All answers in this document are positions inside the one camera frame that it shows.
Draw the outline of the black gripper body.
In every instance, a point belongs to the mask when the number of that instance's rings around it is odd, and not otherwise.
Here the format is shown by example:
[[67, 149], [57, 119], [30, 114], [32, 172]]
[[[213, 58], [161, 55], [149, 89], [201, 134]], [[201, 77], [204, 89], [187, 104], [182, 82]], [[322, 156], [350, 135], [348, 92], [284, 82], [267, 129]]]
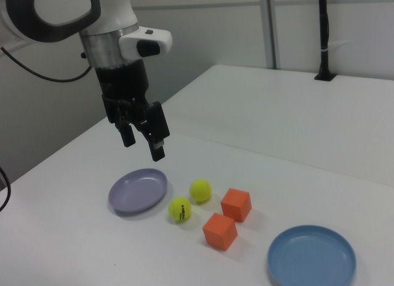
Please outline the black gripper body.
[[110, 68], [95, 69], [105, 100], [127, 100], [147, 104], [145, 93], [149, 87], [143, 60]]

